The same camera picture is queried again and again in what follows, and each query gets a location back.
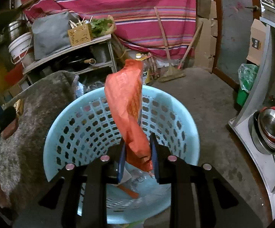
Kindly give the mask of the wooden shelf unit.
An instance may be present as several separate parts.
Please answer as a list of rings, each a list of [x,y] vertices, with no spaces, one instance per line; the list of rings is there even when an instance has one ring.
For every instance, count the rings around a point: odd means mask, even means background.
[[[96,60],[96,64],[79,72],[73,72],[77,75],[107,67],[110,68],[113,73],[115,73],[117,71],[117,64],[114,57],[111,40],[112,36],[106,35],[96,38],[91,42],[67,48],[51,56],[35,61],[27,68],[24,68],[23,75],[32,80],[33,75],[36,75],[37,71],[41,72],[48,67],[52,72],[56,72],[58,71],[56,65],[60,61],[65,59],[70,59],[70,61],[72,61],[82,58],[93,58]]]

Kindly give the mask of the white plastic bucket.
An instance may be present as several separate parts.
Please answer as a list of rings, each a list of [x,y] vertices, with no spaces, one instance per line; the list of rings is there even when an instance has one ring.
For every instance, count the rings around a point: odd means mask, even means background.
[[[22,64],[23,68],[27,68],[35,61],[33,34],[27,32],[19,36],[11,42],[8,50],[11,55],[11,62],[14,65]]]

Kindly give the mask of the cardboard box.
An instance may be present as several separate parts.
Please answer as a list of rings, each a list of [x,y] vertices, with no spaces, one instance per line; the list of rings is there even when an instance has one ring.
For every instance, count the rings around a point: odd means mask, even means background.
[[[247,60],[260,66],[266,39],[266,25],[254,19],[250,29],[250,45]]]

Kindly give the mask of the red plastic basin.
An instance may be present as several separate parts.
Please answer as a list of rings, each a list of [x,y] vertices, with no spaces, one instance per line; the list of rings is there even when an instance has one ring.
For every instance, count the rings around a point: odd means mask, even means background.
[[[13,86],[17,84],[23,78],[23,65],[17,64],[10,72],[8,72],[4,79],[8,85]]]

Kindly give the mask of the orange plastic bag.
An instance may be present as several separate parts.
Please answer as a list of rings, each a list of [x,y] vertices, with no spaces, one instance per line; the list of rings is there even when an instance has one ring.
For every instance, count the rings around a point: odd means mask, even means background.
[[[142,110],[141,61],[127,59],[125,66],[106,78],[104,92],[112,118],[125,142],[127,162],[142,171],[151,171],[151,149],[138,124]]]

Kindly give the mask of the green leafy vegetables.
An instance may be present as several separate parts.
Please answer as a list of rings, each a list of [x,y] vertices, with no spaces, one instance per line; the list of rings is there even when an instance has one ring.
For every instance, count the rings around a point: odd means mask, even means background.
[[[114,18],[111,15],[101,19],[92,19],[91,31],[94,38],[110,35],[117,29]]]

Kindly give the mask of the light blue plastic basket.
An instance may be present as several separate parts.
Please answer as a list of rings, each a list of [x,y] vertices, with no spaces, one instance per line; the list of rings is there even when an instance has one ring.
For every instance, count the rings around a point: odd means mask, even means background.
[[[152,86],[142,88],[139,125],[146,136],[154,134],[160,145],[186,163],[197,165],[200,142],[197,126],[186,107],[169,93]],[[51,181],[67,164],[77,167],[109,155],[112,149],[127,156],[121,133],[112,117],[103,88],[96,89],[70,103],[55,119],[47,134],[43,166]],[[148,173],[129,163],[131,174],[127,188],[137,191],[132,198],[116,186],[107,186],[107,222],[125,224],[145,220],[171,204],[171,186],[160,185]]]

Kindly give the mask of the red yellow carton box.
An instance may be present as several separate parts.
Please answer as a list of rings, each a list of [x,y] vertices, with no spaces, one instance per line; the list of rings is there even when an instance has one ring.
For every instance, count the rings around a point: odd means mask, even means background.
[[[14,134],[19,126],[19,117],[24,113],[24,100],[19,99],[13,105],[13,108],[8,107],[6,109],[7,113],[7,122],[4,126],[5,129],[2,131],[1,136],[4,140],[8,139]]]

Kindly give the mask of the straw broom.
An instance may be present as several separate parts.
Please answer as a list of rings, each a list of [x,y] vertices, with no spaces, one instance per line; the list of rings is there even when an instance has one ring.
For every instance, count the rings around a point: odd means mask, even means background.
[[[154,7],[159,30],[152,29],[155,54],[166,57],[169,63],[167,71],[158,82],[167,82],[185,77],[182,70],[192,46],[199,37],[203,22],[196,23],[196,11],[189,12],[184,7]]]

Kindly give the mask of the grey door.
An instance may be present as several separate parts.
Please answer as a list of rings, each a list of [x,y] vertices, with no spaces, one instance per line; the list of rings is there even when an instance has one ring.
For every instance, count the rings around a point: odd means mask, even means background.
[[[250,28],[261,15],[260,0],[214,0],[218,36],[213,73],[234,90],[239,89],[239,66],[246,62]]]

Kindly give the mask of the dark frying pan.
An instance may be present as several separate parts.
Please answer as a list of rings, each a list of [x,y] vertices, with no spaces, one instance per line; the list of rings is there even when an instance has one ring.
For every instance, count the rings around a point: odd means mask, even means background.
[[[58,70],[66,70],[69,72],[79,72],[85,68],[93,67],[96,64],[96,60],[93,58],[87,59],[75,59],[70,61],[70,59],[65,59],[57,63],[56,67]]]

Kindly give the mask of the steel cooking pot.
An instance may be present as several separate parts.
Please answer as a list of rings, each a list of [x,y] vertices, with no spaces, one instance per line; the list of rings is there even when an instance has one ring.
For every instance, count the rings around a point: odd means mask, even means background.
[[[4,28],[4,35],[9,42],[13,42],[19,36],[27,32],[29,32],[29,29],[25,20],[13,21]]]

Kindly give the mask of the green trash bin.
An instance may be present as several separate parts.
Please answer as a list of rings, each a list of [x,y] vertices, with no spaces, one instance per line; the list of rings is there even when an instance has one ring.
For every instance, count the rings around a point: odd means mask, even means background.
[[[243,63],[238,69],[239,76],[239,91],[237,94],[236,103],[243,107],[250,91],[252,90],[259,67],[254,64]]]

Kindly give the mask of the pink striped curtain cloth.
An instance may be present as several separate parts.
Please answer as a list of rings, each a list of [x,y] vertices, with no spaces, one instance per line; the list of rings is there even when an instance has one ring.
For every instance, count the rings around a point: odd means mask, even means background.
[[[163,6],[184,7],[191,12],[196,11],[196,0],[39,0],[26,9],[25,14],[31,21],[63,11],[76,13],[85,19],[111,15],[117,27],[115,35],[124,46],[160,57],[154,50],[154,43],[158,40],[150,31],[160,29],[154,7]]]

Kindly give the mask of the yellow oil bottle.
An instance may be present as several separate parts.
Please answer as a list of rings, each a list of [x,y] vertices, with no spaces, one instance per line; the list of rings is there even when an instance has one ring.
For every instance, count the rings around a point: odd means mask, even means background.
[[[141,61],[142,62],[142,81],[143,81],[143,85],[147,85],[150,82],[150,63],[149,63],[149,55],[146,54],[141,54],[141,53],[137,53],[135,55],[135,59],[137,61]]]

